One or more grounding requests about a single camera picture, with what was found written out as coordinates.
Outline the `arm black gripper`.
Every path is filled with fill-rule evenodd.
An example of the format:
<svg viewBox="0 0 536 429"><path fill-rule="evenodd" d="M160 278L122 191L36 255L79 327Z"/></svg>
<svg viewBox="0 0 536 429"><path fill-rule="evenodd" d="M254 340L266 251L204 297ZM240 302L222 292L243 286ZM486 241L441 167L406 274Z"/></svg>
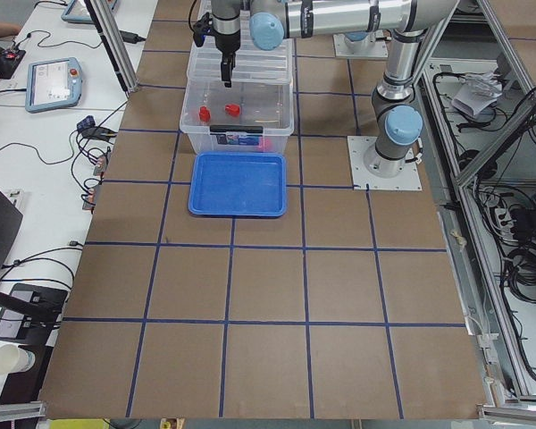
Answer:
<svg viewBox="0 0 536 429"><path fill-rule="evenodd" d="M232 71L236 64L236 53L240 49L240 34L240 30L230 34L223 34L218 30L214 33L215 45L222 53L221 78L226 88L232 86Z"/></svg>

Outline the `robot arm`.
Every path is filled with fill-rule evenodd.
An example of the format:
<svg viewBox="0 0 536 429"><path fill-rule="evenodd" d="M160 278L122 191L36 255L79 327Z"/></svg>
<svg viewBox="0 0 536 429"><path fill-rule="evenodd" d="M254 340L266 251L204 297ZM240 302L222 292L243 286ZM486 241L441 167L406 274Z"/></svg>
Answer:
<svg viewBox="0 0 536 429"><path fill-rule="evenodd" d="M243 12L252 43L263 51L286 39L331 36L338 57L382 59L385 69L372 92L379 135L360 159L373 176L393 179L423 129L421 115L409 104L415 81L456 6L455 1L212 1L192 31L198 46L205 37L214 40L226 87L241 46Z"/></svg>
<svg viewBox="0 0 536 429"><path fill-rule="evenodd" d="M386 60L388 48L383 30L374 33L354 32L332 36L335 56ZM271 51L258 49L248 30L241 31L241 47L231 81L282 85L292 81L294 42L284 39Z"/></svg>

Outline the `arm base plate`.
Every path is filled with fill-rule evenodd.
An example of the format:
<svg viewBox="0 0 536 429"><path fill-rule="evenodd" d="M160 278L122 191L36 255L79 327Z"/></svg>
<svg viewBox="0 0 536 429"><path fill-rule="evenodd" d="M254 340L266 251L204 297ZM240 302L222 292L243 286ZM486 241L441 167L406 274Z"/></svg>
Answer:
<svg viewBox="0 0 536 429"><path fill-rule="evenodd" d="M382 158L376 152L374 136L348 136L348 155L354 189L421 191L419 161L410 147L406 157L397 161Z"/></svg>
<svg viewBox="0 0 536 429"><path fill-rule="evenodd" d="M386 37L382 31L376 31L358 41L352 41L343 34L335 34L333 41L335 56L338 58L384 61L388 57Z"/></svg>

